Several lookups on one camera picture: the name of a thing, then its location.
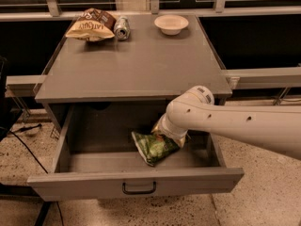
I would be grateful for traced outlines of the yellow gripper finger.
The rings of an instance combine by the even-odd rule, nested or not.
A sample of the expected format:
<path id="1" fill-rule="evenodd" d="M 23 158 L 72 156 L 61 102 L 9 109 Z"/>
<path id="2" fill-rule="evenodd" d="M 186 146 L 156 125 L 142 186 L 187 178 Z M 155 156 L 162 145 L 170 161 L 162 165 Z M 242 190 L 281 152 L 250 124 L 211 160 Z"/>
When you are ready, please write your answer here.
<path id="1" fill-rule="evenodd" d="M 159 125 L 155 124 L 153 128 L 151 129 L 151 134 L 154 136 L 154 138 L 158 141 L 164 140 L 164 135 L 161 133 L 159 129 Z"/>
<path id="2" fill-rule="evenodd" d="M 181 138 L 177 138 L 175 139 L 175 143 L 180 147 L 182 148 L 184 146 L 186 142 L 186 137 L 181 137 Z"/>

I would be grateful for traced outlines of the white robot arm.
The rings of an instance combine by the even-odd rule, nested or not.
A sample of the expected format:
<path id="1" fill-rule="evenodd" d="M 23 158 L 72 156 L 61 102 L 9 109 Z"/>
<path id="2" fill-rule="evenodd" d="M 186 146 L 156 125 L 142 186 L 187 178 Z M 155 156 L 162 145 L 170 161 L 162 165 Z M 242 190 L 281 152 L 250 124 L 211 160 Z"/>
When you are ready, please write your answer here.
<path id="1" fill-rule="evenodd" d="M 209 89 L 195 86 L 173 99 L 152 131 L 179 146 L 187 132 L 202 131 L 301 159 L 300 106 L 224 106 Z"/>

